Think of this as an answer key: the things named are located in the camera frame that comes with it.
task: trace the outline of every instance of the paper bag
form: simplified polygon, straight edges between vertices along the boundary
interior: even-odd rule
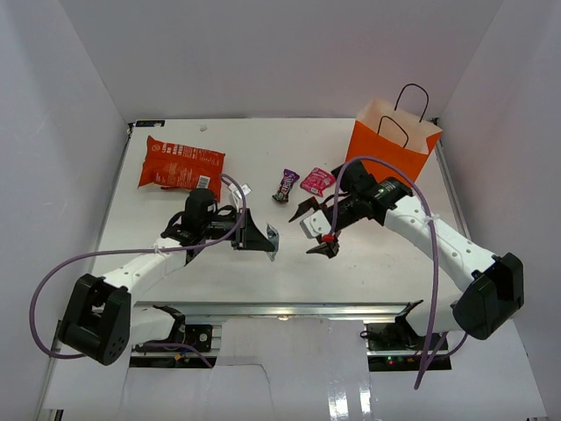
[[[430,121],[397,108],[405,88],[416,86],[421,89],[429,105],[429,94],[415,83],[405,85],[395,104],[382,99],[374,99],[363,109],[354,122],[351,142],[347,150],[346,161],[360,156],[370,155],[398,167],[413,181],[417,179],[430,153],[436,146],[442,130]],[[378,182],[392,176],[406,182],[393,170],[378,163],[363,161],[369,173]]]

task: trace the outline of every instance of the bag handle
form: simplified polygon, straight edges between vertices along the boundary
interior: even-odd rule
[[[397,110],[397,104],[400,103],[400,99],[401,99],[401,95],[403,95],[403,91],[405,90],[405,88],[408,88],[409,86],[416,86],[417,88],[419,88],[421,91],[424,92],[424,95],[427,97],[427,103],[424,105],[424,110],[423,110],[423,114],[421,114],[421,118],[419,118],[419,123],[421,123],[423,121],[423,117],[424,117],[424,113],[427,112],[427,108],[429,107],[429,92],[426,91],[425,88],[423,88],[421,85],[417,85],[416,83],[408,83],[407,85],[405,85],[400,92],[400,95],[397,97],[397,101],[395,101],[395,107],[394,107],[394,111]]]
[[[389,116],[382,116],[382,118],[380,119],[380,124],[378,125],[378,131],[377,131],[377,133],[380,134],[380,128],[382,127],[382,121],[384,120],[384,118],[387,118],[388,120],[392,120],[392,121],[395,123],[395,125],[397,125],[397,126],[401,129],[401,131],[403,132],[403,134],[405,134],[405,137],[407,138],[407,139],[405,140],[405,145],[403,145],[403,147],[405,148],[405,146],[407,146],[407,144],[409,143],[409,135],[407,134],[407,132],[405,132],[405,129],[404,129],[403,127],[401,127],[401,126],[397,123],[397,121],[395,121],[393,118],[391,118],[391,117],[389,117]]]

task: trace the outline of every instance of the red snack bag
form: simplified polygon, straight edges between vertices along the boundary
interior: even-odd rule
[[[323,171],[321,168],[314,168],[309,175],[300,183],[300,187],[313,195],[323,197],[323,191],[335,182],[335,177]]]
[[[148,136],[138,186],[153,182],[165,187],[211,189],[220,200],[220,174],[224,153],[164,143]]]

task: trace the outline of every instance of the white wall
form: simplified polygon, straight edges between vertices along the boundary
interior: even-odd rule
[[[94,245],[126,126],[57,0],[0,2],[0,51],[0,418],[28,421],[47,366],[29,301],[48,270]],[[39,299],[48,344],[84,268]]]
[[[127,121],[354,117],[408,82],[438,116],[501,0],[60,0]],[[422,94],[406,98],[420,111]]]
[[[553,420],[561,419],[559,22],[559,2],[504,2],[442,116],[472,236],[524,263],[526,303],[515,322]]]

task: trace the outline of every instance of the pink package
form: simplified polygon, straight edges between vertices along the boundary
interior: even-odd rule
[[[323,171],[321,168],[314,168],[309,175],[300,183],[300,187],[313,195],[323,197],[323,191],[335,183],[335,177]]]

